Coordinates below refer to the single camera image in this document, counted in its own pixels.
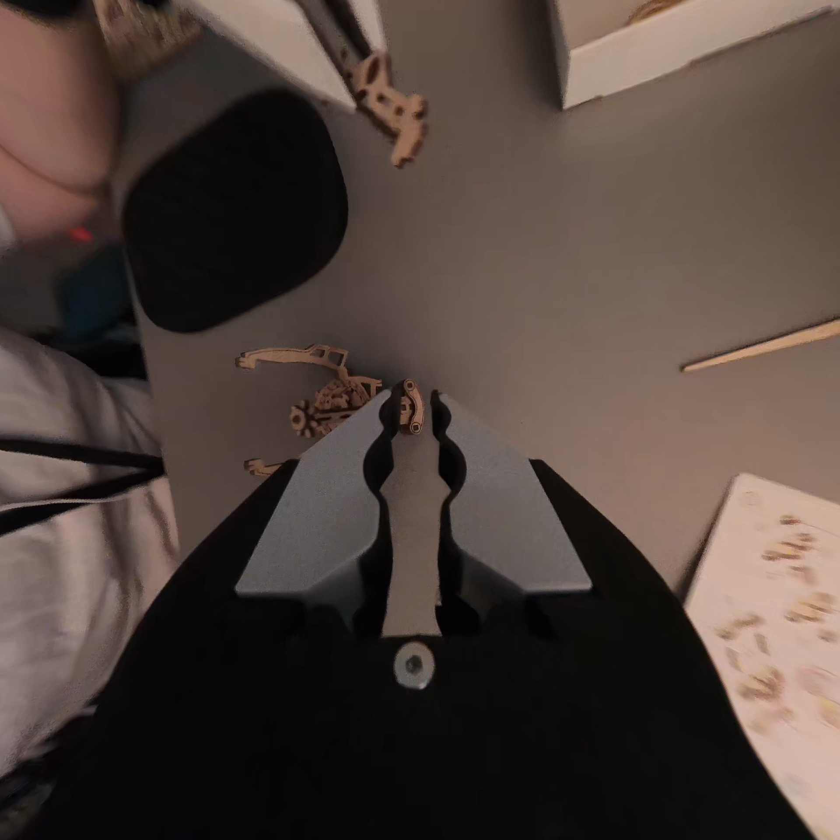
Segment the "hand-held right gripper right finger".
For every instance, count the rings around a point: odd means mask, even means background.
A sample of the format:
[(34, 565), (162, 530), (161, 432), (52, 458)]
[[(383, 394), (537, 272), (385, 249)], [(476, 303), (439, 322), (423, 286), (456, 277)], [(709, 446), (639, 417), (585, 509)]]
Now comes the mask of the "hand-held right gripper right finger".
[(435, 606), (441, 634), (477, 635), (498, 610), (591, 594), (592, 578), (531, 460), (451, 395), (433, 392), (430, 406), (446, 486)]

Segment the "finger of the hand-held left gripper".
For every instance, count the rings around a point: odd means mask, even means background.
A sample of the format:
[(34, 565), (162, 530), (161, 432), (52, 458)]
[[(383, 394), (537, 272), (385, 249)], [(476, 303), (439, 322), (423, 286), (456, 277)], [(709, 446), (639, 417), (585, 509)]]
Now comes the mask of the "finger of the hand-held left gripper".
[(196, 17), (311, 98), (356, 110), (341, 71), (297, 3), (197, 1)]
[(322, 1), (322, 44), (336, 62), (362, 62), (385, 51), (386, 37), (377, 1)]

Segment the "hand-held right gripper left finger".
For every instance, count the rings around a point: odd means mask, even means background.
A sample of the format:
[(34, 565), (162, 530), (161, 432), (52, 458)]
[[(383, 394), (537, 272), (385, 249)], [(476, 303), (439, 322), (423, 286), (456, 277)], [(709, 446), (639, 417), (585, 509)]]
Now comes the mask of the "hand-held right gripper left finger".
[(381, 636), (392, 581), (389, 507), (403, 389), (383, 390), (299, 458), (235, 592), (335, 610), (359, 636)]

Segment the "small wooden model part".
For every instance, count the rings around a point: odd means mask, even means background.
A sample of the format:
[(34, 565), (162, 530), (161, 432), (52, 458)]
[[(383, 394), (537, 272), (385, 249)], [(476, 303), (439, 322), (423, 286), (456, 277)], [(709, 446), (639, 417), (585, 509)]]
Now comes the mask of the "small wooden model part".
[(392, 142), (391, 164), (414, 162), (427, 135), (427, 101), (393, 87), (387, 52), (375, 50), (348, 71), (350, 90), (361, 110)]

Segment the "wooden mechanical model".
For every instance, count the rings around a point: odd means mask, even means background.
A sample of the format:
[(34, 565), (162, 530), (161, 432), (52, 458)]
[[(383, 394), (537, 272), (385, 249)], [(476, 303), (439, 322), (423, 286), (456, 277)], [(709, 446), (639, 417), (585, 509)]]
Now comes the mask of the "wooden mechanical model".
[[(290, 408), (290, 425), (301, 438), (317, 438), (330, 434), (347, 419), (370, 403), (382, 390), (382, 381), (369, 376), (351, 374), (347, 366), (349, 352), (317, 343), (305, 349), (267, 348), (241, 353), (235, 364), (252, 371), (258, 364), (311, 364), (328, 370), (332, 379), (319, 389), (313, 401), (302, 401)], [(424, 429), (425, 404), (417, 383), (402, 383), (399, 428), (403, 434), (417, 436)], [(251, 458), (244, 469), (252, 476), (268, 477), (280, 464), (267, 464)]]

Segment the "person's left forearm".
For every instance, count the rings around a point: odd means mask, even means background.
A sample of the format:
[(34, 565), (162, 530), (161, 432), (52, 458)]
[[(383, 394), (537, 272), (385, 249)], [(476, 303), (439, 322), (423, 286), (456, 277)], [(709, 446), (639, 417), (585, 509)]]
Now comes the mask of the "person's left forearm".
[(1, 3), (2, 255), (104, 207), (119, 109), (92, 2)]

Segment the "instruction booklet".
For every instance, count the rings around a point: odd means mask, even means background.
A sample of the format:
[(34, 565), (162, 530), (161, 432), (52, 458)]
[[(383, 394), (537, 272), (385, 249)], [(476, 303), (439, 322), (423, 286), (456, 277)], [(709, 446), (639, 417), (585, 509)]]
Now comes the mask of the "instruction booklet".
[(814, 838), (839, 838), (839, 506), (740, 474), (686, 612), (753, 750)]

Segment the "white cardboard box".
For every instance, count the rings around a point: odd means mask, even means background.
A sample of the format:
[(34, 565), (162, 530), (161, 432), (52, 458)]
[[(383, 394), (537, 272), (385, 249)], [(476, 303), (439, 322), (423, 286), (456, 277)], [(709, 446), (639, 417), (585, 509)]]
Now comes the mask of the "white cardboard box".
[(824, 14), (838, 1), (684, 1), (625, 26), (643, 1), (549, 1), (562, 109), (609, 97)]

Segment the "thin wooden stick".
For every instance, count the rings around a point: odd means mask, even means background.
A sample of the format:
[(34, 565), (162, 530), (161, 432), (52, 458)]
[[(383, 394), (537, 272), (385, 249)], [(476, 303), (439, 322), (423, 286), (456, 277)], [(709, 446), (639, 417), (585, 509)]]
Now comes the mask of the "thin wooden stick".
[(839, 318), (818, 323), (810, 327), (788, 332), (771, 339), (747, 345), (726, 353), (720, 353), (703, 360), (687, 363), (679, 368), (680, 373), (687, 374), (707, 370), (714, 366), (744, 361), (783, 350), (801, 347), (811, 343), (831, 340), (839, 336)]

